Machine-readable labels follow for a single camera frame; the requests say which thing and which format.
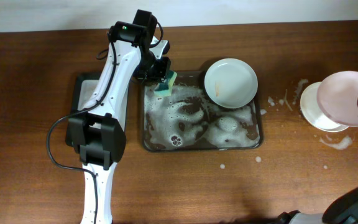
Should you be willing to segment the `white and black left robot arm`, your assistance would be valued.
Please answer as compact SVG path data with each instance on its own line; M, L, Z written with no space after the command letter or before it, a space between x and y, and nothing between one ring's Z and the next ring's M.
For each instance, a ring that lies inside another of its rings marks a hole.
M172 90L175 72L166 57L170 44L154 36L162 26L147 22L117 22L108 32L106 62L89 99L67 116L67 140L79 154L85 175L82 223L112 223L112 178L126 146L124 133L129 82L156 84L159 96Z

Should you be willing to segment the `green and yellow sponge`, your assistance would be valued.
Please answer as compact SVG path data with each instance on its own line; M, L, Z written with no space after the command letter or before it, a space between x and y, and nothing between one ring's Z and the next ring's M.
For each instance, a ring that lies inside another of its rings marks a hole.
M164 81L162 83L159 83L155 87L154 89L155 96L159 96L159 97L170 96L172 94L172 88L176 77L177 77L177 73L170 70L167 73Z

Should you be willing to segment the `large black soapy tray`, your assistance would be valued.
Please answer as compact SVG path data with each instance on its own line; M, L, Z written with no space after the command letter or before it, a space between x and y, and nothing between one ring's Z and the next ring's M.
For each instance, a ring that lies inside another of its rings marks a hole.
M170 96L142 87L142 145L150 152L255 149L264 134L257 99L237 109L215 104L202 71L180 72Z

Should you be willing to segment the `pale pink plate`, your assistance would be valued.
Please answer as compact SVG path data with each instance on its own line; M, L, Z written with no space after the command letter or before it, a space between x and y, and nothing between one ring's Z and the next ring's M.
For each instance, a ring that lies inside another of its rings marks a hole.
M317 102L330 120L358 127L358 72L343 71L326 77L318 87Z

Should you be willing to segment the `cream white plate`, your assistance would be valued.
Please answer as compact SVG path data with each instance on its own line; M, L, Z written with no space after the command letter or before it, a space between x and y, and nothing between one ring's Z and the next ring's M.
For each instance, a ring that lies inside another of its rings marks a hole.
M317 92L320 84L321 82L316 82L309 85L301 94L300 110L303 117L310 125L322 131L336 133L346 130L348 126L330 120L319 108Z

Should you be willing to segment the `small black soapy tray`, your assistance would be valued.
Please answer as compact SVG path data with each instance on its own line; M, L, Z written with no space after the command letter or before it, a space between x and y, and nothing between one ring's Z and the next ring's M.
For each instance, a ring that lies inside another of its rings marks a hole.
M101 72L81 73L77 76L73 90L70 113L74 113L82 109L83 105L93 95L100 76ZM123 130L125 130L126 127L128 89L129 88L126 89L121 106L119 107L120 117L118 120Z

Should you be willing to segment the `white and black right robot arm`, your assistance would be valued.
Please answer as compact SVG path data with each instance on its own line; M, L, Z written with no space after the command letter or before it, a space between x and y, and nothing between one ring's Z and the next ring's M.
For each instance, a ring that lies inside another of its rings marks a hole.
M284 212L273 224L358 224L358 187L336 199L324 213Z

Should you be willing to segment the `pale grey plate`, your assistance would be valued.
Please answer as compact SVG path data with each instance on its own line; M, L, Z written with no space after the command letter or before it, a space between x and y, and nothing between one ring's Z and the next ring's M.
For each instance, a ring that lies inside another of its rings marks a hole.
M214 62L204 76L207 95L219 106L236 109L250 103L258 90L252 67L236 58Z

